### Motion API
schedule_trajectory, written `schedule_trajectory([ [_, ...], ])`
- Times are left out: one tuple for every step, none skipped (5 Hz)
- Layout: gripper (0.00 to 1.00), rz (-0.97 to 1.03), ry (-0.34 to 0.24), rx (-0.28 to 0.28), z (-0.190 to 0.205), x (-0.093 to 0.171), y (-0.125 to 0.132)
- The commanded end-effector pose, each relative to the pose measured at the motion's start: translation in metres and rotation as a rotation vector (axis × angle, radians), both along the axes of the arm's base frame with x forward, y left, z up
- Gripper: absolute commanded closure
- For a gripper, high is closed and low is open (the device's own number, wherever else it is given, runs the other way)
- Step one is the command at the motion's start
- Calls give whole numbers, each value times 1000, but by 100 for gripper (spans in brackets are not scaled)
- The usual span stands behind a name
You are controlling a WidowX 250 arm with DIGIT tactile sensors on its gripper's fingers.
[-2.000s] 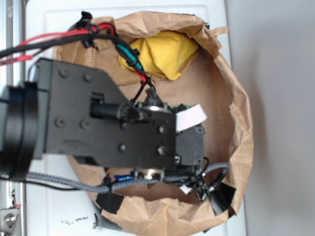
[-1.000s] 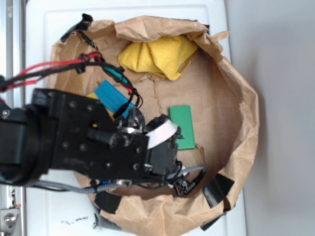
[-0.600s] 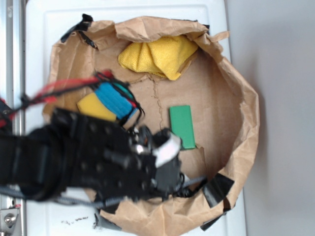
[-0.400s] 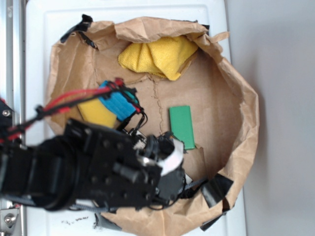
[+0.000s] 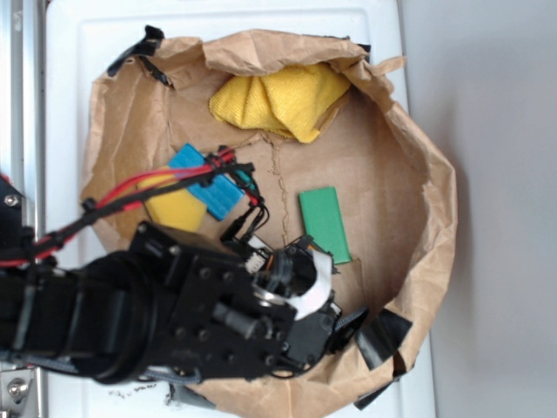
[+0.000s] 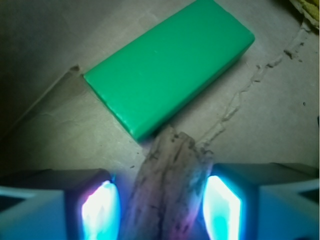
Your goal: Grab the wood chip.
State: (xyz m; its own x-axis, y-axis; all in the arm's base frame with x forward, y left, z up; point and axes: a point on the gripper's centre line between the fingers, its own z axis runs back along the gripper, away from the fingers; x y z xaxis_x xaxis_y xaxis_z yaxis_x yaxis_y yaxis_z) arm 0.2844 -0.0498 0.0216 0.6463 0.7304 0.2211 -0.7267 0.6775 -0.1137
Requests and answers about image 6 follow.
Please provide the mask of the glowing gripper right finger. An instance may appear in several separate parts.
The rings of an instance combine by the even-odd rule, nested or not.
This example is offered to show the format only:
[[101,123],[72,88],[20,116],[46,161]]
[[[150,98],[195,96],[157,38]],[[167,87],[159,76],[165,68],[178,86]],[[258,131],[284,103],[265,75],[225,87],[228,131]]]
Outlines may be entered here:
[[217,163],[202,199],[211,240],[317,240],[319,169],[302,163]]

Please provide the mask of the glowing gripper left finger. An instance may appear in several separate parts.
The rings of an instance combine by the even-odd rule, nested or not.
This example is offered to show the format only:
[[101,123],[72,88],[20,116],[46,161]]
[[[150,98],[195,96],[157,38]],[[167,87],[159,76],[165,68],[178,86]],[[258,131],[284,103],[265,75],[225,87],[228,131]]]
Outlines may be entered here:
[[119,191],[101,168],[23,170],[0,178],[3,240],[115,240]]

